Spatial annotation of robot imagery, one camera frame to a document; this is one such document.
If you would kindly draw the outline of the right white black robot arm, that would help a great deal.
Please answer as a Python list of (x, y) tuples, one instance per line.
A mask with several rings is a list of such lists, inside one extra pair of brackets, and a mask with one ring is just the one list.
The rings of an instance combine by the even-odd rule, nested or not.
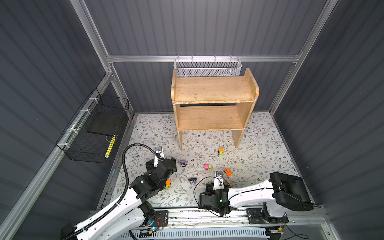
[(274, 172), (261, 183), (232, 188), (222, 171), (215, 172), (213, 183), (195, 198), (199, 209), (223, 217), (246, 206), (263, 204), (262, 216), (281, 218), (287, 210), (307, 212), (316, 208), (307, 192), (304, 180), (297, 176)]

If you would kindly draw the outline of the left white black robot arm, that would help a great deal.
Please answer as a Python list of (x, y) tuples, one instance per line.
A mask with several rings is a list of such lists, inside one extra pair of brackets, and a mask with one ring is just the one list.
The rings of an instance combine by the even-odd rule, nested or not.
[(156, 211), (148, 199), (166, 188), (177, 171), (175, 158), (162, 159), (128, 186), (120, 197), (62, 236), (62, 240), (112, 240), (142, 225), (150, 225)]

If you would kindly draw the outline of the black purple toy figure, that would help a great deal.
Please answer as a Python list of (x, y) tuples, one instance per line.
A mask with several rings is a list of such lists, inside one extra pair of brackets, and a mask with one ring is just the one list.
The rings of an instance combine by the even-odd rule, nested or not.
[(188, 181), (190, 183), (191, 186), (195, 186), (197, 184), (197, 178), (188, 178)]

